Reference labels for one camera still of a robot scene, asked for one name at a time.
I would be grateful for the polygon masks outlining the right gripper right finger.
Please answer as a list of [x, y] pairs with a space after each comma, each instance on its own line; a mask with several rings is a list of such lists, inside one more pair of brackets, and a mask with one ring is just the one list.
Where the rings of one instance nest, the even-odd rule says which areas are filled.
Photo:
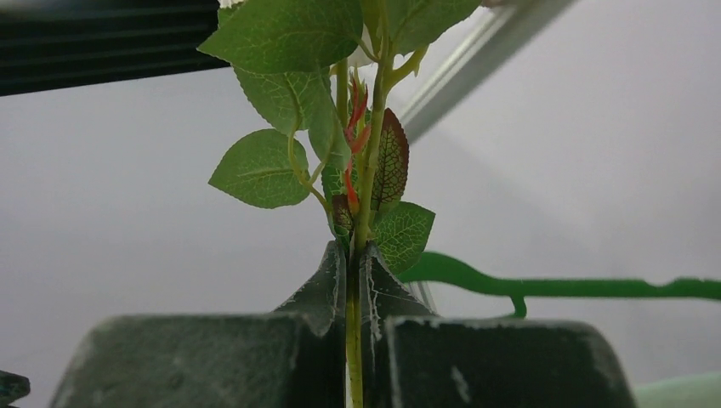
[[568, 320], [448, 319], [391, 274], [374, 243], [359, 258], [367, 407], [633, 407], [616, 354]]

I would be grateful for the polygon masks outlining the cream pink rose stem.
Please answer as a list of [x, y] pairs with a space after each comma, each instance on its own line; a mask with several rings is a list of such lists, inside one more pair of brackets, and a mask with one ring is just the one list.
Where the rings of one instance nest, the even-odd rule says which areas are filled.
[[199, 47], [233, 68], [267, 121], [224, 154], [209, 183], [253, 207], [313, 196], [349, 267], [345, 349], [354, 407], [367, 407], [361, 368], [361, 256], [377, 246], [391, 272], [427, 245], [434, 213], [403, 201], [409, 142], [388, 107], [428, 47], [478, 1], [222, 1]]

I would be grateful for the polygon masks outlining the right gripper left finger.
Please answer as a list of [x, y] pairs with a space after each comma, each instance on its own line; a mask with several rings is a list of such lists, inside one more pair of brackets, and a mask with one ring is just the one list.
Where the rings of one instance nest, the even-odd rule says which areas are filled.
[[342, 407], [346, 259], [263, 314], [130, 314], [80, 342], [53, 407]]

